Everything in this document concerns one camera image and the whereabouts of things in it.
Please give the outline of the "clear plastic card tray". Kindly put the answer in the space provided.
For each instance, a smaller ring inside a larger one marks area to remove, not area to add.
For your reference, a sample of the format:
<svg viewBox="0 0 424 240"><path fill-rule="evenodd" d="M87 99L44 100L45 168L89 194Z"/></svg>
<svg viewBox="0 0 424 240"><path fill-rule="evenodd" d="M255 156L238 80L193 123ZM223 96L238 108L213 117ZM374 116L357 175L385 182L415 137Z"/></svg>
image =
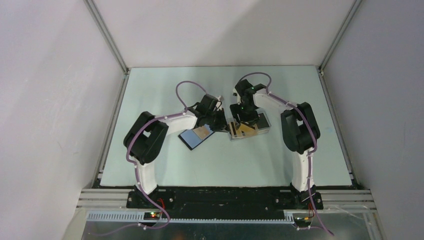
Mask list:
<svg viewBox="0 0 424 240"><path fill-rule="evenodd" d="M227 123L230 140L236 141L267 134L271 128L268 116L265 112L260 112L258 116L259 120L252 126L248 126L244 123L237 123L235 119L228 118Z"/></svg>

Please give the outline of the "black card holder wallet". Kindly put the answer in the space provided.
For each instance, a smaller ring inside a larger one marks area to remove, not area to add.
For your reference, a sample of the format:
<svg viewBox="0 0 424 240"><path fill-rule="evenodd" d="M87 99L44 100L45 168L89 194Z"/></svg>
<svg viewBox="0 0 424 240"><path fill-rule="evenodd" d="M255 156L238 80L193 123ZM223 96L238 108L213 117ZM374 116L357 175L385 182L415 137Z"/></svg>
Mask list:
<svg viewBox="0 0 424 240"><path fill-rule="evenodd" d="M193 129L187 129L183 131L182 133L178 135L178 138L184 143L184 145L190 151L194 150L196 147L198 147L201 143L203 143L206 140L206 139L200 139L198 136L196 136L195 133L193 132Z"/></svg>

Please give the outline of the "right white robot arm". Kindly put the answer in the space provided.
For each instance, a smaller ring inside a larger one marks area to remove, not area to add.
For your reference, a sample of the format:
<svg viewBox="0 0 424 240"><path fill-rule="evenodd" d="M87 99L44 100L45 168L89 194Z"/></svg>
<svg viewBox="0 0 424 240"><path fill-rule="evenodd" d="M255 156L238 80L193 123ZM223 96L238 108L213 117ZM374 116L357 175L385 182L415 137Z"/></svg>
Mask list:
<svg viewBox="0 0 424 240"><path fill-rule="evenodd" d="M295 208L304 209L311 202L307 191L314 184L312 158L321 136L311 105L283 100L264 84L252 85L247 79L235 85L233 95L237 102L230 105L230 111L236 122L236 130L243 126L256 130L260 121L259 109L273 108L280 112L283 142L290 151L297 153L291 181L297 191L291 194L290 201Z"/></svg>

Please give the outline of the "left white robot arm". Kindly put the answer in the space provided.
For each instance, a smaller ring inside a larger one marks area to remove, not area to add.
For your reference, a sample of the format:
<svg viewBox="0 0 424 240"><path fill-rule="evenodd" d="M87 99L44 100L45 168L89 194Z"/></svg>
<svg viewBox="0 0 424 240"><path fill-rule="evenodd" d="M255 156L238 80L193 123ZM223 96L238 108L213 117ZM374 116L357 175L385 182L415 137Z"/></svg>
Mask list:
<svg viewBox="0 0 424 240"><path fill-rule="evenodd" d="M211 132L228 130L221 96L205 94L201 101L182 112L155 116L142 112L123 140L126 161L134 165L136 188L141 191L138 201L145 208L158 202L155 159L160 154L165 138L173 133L191 131L206 126Z"/></svg>

